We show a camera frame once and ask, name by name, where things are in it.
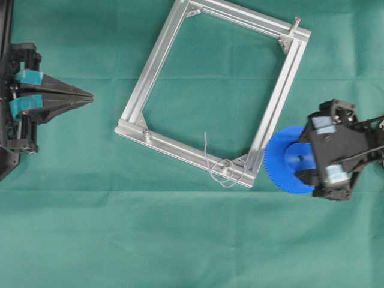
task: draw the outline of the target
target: screw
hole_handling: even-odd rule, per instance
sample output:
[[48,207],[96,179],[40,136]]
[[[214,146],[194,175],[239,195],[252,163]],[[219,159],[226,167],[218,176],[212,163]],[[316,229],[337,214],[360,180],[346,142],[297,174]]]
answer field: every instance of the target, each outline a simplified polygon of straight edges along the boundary
[[338,123],[340,123],[341,121],[340,121],[340,117],[338,116],[338,115],[335,115],[334,116],[334,124],[338,124]]
[[295,30],[298,28],[300,22],[301,22],[301,18],[296,16],[295,22],[293,23],[293,25],[291,26],[291,29],[289,31],[289,35],[293,35],[295,33]]
[[147,140],[151,138],[151,135],[150,135],[148,129],[143,130],[143,135],[144,135],[145,139],[147,139]]

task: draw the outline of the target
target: blue plastic gear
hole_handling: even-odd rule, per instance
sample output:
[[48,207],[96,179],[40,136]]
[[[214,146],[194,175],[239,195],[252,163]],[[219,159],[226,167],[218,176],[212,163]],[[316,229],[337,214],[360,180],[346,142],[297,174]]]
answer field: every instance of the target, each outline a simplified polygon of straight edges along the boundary
[[292,194],[308,194],[314,187],[301,182],[295,173],[315,169],[316,162],[309,143],[298,143],[303,127],[288,127],[269,141],[264,155],[265,169],[280,189]]

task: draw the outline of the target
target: aluminum frame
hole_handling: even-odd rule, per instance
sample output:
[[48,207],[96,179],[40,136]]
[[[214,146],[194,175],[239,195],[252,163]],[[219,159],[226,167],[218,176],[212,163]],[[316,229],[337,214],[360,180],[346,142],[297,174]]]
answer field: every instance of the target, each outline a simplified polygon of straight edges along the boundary
[[208,154],[210,165],[208,167],[203,151],[148,130],[142,114],[182,23],[185,19],[200,13],[216,16],[277,39],[286,54],[248,154],[234,159],[233,167],[217,165],[213,171],[216,175],[233,181],[240,179],[239,184],[251,188],[311,35],[311,31],[299,27],[298,17],[293,24],[289,24],[224,0],[176,0],[115,128],[115,133],[204,170],[210,170],[210,167],[222,161]]

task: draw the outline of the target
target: cable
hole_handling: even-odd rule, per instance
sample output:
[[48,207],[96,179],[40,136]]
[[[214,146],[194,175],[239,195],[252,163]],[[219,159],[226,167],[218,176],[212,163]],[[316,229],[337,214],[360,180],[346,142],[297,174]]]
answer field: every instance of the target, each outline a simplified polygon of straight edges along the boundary
[[336,161],[333,162],[333,164],[337,164],[337,163],[340,163],[340,162],[349,161],[349,160],[352,160],[352,159],[355,159],[355,158],[358,158],[358,157],[367,155],[367,154],[369,154],[369,153],[372,153],[372,152],[375,152],[375,151],[378,151],[378,150],[381,150],[381,149],[384,149],[384,145],[383,145],[383,146],[376,147],[376,148],[373,148],[373,149],[370,149],[370,150],[368,150],[368,151],[365,151],[365,152],[362,152],[362,153],[359,153],[359,154],[356,154],[356,155],[353,155],[353,156],[351,156],[351,157],[347,157],[347,158],[343,158],[343,159],[336,160]]
[[364,122],[357,122],[357,123],[354,123],[352,124],[353,127],[362,127],[362,126],[365,126],[365,125],[368,125],[368,124],[371,124],[371,123],[374,123],[374,122],[378,122],[380,120],[384,120],[384,115],[383,116],[379,116],[379,117],[376,117],[376,118],[373,118],[373,119],[369,119],[369,120],[366,120]]
[[[230,185],[225,185],[225,183],[231,181],[230,178],[233,177],[233,174],[234,174],[234,171],[235,171],[235,165],[234,165],[233,161],[231,161],[231,160],[229,160],[229,159],[223,159],[223,160],[217,162],[216,164],[214,164],[214,165],[211,167],[211,166],[209,165],[208,156],[207,156],[207,154],[206,154],[206,149],[207,149],[207,147],[208,147],[208,138],[207,138],[207,136],[206,136],[206,132],[204,132],[204,140],[205,140],[205,145],[204,145],[204,157],[205,157],[206,166],[207,166],[207,168],[208,168],[208,170],[209,170],[209,174],[211,175],[211,178],[212,178],[215,182],[220,183],[220,185],[223,186],[224,188],[228,188],[228,189],[229,189],[229,188],[232,188],[232,187],[235,186],[239,181],[241,181],[241,179],[244,177],[244,175],[245,175],[245,171],[247,170],[247,164],[246,164],[246,162],[245,162],[243,159],[241,160],[241,161],[244,162],[244,169],[243,169],[243,172],[242,172],[242,175],[240,176],[240,178],[237,179],[235,182],[233,182],[233,183],[230,184]],[[231,171],[231,174],[230,174],[229,178],[227,178],[227,179],[225,179],[225,180],[219,180],[219,179],[217,179],[216,176],[214,175],[214,169],[215,169],[217,166],[223,164],[224,162],[225,162],[225,163],[230,163],[230,166],[231,166],[231,168],[232,168],[232,171]]]

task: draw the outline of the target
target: green cloth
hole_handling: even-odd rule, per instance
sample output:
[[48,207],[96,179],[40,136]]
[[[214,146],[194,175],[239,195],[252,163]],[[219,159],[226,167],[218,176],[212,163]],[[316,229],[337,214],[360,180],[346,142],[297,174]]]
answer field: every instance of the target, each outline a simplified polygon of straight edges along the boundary
[[[278,128],[333,98],[384,114],[384,1],[233,0],[312,30]],[[384,169],[350,202],[208,173],[113,133],[173,0],[16,0],[12,41],[95,101],[39,126],[37,155],[0,184],[0,286],[383,287]],[[151,129],[246,153],[284,55],[211,16],[188,19],[144,111]]]

